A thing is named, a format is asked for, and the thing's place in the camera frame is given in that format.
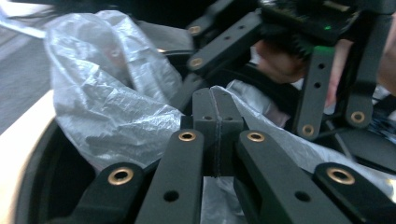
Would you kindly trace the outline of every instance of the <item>black bracket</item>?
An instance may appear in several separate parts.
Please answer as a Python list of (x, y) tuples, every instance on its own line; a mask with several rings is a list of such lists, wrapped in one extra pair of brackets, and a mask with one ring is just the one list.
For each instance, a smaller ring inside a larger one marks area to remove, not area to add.
[(249, 223), (350, 223), (268, 134), (242, 132), (237, 154), (247, 173), (234, 188)]
[(132, 163), (111, 165), (85, 190), (78, 206), (69, 217), (53, 219), (51, 224), (123, 223), (133, 221), (140, 206), (143, 170)]
[(199, 223), (204, 136), (172, 134), (135, 223)]
[(393, 223), (396, 220), (396, 204), (349, 167), (334, 162), (322, 163), (313, 178), (353, 223)]
[(194, 46), (202, 48), (240, 18), (254, 10), (254, 1), (219, 0), (207, 8), (205, 15), (193, 21), (189, 30)]
[(320, 131), (333, 57), (333, 48), (314, 47), (309, 61), (293, 128), (308, 140), (314, 140)]
[(191, 100), (192, 93), (203, 87), (200, 82), (222, 68), (235, 68), (247, 63), (250, 46), (260, 40), (261, 26), (262, 18), (256, 13), (248, 13), (203, 49), (192, 55), (187, 62), (192, 74), (185, 78), (181, 90), (171, 100), (171, 105), (183, 111)]
[(392, 22), (390, 15), (367, 17), (371, 23), (366, 25), (371, 29), (365, 31), (368, 33), (366, 38), (364, 35), (358, 37), (355, 46), (352, 47), (346, 63), (344, 82), (340, 84), (336, 109), (336, 113), (343, 114), (346, 123), (355, 128), (364, 128), (371, 121), (376, 75)]
[(201, 89), (192, 96), (193, 128), (205, 139), (205, 174), (233, 175), (233, 143), (245, 128), (245, 122), (230, 94)]

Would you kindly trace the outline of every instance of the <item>white plastic bag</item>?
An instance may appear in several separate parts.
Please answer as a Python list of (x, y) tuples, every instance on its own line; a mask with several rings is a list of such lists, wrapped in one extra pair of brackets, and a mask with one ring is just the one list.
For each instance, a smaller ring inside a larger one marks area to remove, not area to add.
[(48, 29), (56, 119), (97, 170), (163, 154), (182, 115), (167, 105), (181, 76), (128, 16), (70, 14)]

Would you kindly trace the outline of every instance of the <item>screw hole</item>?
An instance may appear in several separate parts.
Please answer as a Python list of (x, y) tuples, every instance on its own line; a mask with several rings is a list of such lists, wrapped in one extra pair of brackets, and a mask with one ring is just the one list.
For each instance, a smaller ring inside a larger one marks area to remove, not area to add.
[(175, 190), (169, 190), (163, 195), (163, 199), (169, 203), (175, 202), (178, 199), (178, 192)]
[(178, 135), (178, 139), (183, 142), (190, 142), (196, 138), (195, 133), (181, 133)]
[(309, 195), (308, 195), (307, 193), (303, 192), (303, 191), (297, 191), (297, 192), (295, 192), (294, 196), (295, 196), (298, 200), (300, 200), (300, 201), (302, 201), (302, 202), (304, 202), (304, 203), (308, 203), (308, 202), (311, 201), (311, 197), (309, 197)]
[(351, 118), (352, 118), (352, 121), (354, 121), (355, 123), (362, 123), (362, 122), (364, 122), (364, 119), (365, 119), (364, 114), (361, 111), (353, 112), (351, 115)]
[(314, 126), (310, 125), (310, 124), (306, 124), (303, 127), (303, 134), (305, 136), (312, 136), (314, 134), (315, 128)]
[(249, 133), (247, 135), (247, 138), (253, 142), (262, 142), (265, 139), (264, 135), (262, 135), (261, 133)]
[(339, 171), (334, 171), (334, 173), (332, 173), (333, 175), (335, 175), (337, 178), (340, 178), (342, 180), (346, 180), (347, 179), (347, 175), (344, 173), (341, 173)]
[(108, 176), (108, 183), (111, 185), (123, 185), (128, 183), (134, 177), (134, 171), (127, 167), (121, 167)]
[(125, 171), (120, 171), (114, 175), (114, 177), (116, 177), (117, 180), (122, 180), (127, 176), (128, 176), (128, 173), (126, 173)]
[(355, 183), (355, 177), (350, 174), (348, 171), (340, 168), (328, 168), (327, 175), (333, 181), (344, 184), (344, 185), (353, 185)]

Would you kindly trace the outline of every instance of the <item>black gear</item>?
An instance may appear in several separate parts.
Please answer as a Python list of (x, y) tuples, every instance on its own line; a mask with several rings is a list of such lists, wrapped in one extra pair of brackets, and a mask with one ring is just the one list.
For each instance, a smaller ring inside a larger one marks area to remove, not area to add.
[(314, 49), (314, 45), (306, 37), (295, 34), (291, 37), (292, 41), (292, 51), (297, 54), (299, 58), (306, 60)]

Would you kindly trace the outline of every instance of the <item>human hand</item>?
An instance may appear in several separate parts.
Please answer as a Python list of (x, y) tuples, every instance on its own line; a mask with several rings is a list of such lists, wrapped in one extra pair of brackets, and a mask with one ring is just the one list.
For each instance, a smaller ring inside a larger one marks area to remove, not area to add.
[[(335, 45), (335, 55), (332, 64), (332, 72), (329, 81), (329, 89), (326, 96), (325, 106), (333, 104), (336, 100), (338, 83), (347, 60), (347, 54), (352, 42), (341, 39)], [(276, 45), (264, 41), (256, 44), (256, 50), (261, 56), (258, 68), (265, 75), (277, 83), (292, 83), (304, 77), (306, 73), (306, 62), (296, 55), (291, 55)]]
[[(393, 14), (393, 24), (389, 31), (384, 55), (379, 65), (377, 82), (396, 96), (396, 13)], [(341, 75), (347, 61), (352, 42), (341, 39), (335, 45), (335, 55), (326, 96), (325, 106), (336, 101), (336, 93)], [(258, 68), (277, 83), (291, 83), (302, 78), (306, 73), (306, 63), (296, 55), (264, 41), (256, 44), (256, 50), (262, 57)]]

